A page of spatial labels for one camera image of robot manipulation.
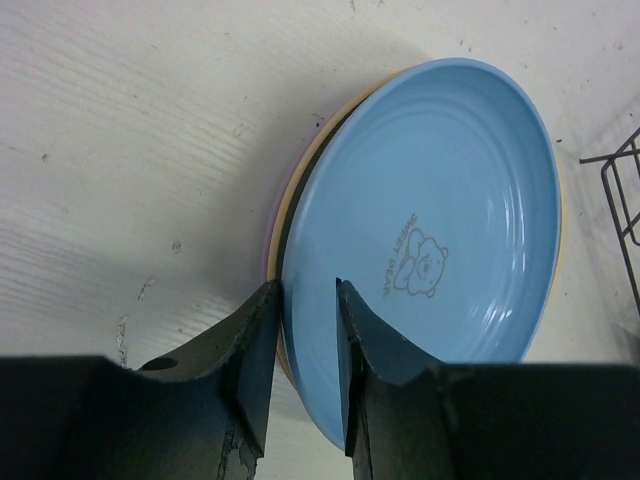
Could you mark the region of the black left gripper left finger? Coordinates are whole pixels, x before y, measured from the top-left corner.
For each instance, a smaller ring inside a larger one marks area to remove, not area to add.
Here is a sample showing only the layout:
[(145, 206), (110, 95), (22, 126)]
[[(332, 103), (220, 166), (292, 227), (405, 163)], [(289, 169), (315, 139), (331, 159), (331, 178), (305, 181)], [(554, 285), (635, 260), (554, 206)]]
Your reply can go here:
[(5, 479), (251, 479), (265, 451), (281, 286), (137, 370), (102, 356), (1, 361)]

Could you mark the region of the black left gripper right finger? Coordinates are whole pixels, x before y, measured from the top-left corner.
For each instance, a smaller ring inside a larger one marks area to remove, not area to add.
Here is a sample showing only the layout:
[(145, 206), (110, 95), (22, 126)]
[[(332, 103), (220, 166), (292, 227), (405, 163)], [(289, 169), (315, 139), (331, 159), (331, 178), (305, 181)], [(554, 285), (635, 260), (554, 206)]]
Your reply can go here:
[(635, 479), (639, 370), (451, 364), (336, 283), (344, 451), (357, 479)]

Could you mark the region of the purple plate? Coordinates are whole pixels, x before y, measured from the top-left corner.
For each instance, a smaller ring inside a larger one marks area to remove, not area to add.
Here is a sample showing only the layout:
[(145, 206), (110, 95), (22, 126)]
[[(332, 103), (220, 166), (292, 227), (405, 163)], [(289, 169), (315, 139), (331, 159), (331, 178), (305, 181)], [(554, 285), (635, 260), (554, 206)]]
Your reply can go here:
[(295, 152), (295, 155), (292, 156), (287, 163), (287, 169), (285, 170), (283, 176), (280, 179), (278, 189), (276, 190), (275, 200), (272, 204), (270, 215), (267, 223), (267, 228), (265, 232), (265, 240), (262, 251), (262, 278), (264, 280), (269, 279), (268, 273), (268, 262), (269, 262), (269, 250), (271, 245), (271, 239), (274, 231), (274, 225), (276, 221), (276, 217), (278, 215), (278, 210), (280, 208), (280, 204), (282, 202), (284, 193), (287, 189), (287, 186), (293, 176), (294, 171), (297, 168), (301, 158), (304, 156), (306, 150), (312, 141), (306, 141), (298, 150)]

